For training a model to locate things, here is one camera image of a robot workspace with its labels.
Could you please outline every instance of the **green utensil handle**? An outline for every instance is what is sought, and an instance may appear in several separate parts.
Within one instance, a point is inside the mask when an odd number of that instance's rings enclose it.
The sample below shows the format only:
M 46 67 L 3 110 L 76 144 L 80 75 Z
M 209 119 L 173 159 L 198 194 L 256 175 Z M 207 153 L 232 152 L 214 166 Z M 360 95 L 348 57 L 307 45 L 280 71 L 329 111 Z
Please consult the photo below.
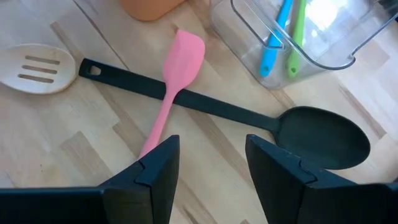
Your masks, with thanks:
M 305 7 L 307 6 L 307 0 L 300 0 L 298 7 L 297 21 L 294 28 L 293 40 L 301 47 L 303 45 L 304 38 L 304 23 L 305 23 Z M 300 68 L 301 55 L 292 49 L 289 59 L 287 60 L 287 73 L 290 78 L 295 78 Z

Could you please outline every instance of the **orange container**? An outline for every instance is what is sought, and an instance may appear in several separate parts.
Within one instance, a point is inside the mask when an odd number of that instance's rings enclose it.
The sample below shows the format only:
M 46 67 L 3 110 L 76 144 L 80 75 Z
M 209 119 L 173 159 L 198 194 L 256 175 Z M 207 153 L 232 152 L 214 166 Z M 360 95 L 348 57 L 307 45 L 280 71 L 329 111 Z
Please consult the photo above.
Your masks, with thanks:
M 130 16 L 140 21 L 154 21 L 185 0 L 120 0 Z

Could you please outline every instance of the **hanging hole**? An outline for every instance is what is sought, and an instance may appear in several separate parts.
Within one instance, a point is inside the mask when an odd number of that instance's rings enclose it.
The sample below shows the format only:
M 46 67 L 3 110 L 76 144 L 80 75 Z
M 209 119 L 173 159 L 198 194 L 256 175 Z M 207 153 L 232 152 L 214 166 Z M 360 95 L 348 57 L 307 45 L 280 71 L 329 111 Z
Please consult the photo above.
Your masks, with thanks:
M 96 66 L 91 66 L 90 70 L 88 71 L 89 75 L 100 75 L 101 69 Z

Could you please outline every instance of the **spatula head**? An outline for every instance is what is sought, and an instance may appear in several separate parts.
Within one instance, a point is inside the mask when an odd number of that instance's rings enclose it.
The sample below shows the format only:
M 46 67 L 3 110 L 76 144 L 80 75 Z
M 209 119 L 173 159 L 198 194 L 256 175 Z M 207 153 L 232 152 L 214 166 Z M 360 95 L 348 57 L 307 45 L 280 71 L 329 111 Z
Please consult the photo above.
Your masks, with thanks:
M 204 58 L 203 40 L 184 30 L 178 30 L 163 67 L 167 91 L 179 92 L 191 84 Z
M 76 78 L 73 57 L 41 44 L 23 44 L 0 52 L 0 82 L 19 91 L 50 94 L 65 89 Z

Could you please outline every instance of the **pink spatula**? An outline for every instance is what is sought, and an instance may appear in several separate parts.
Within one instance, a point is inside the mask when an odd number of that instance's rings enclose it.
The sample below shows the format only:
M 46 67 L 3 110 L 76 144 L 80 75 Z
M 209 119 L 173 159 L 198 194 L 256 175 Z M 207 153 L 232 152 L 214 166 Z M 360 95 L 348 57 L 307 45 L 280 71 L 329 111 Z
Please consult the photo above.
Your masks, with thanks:
M 175 96 L 195 79 L 204 58 L 205 43 L 203 40 L 196 35 L 178 30 L 163 66 L 166 95 L 160 113 L 139 158 L 144 157 L 158 145 Z

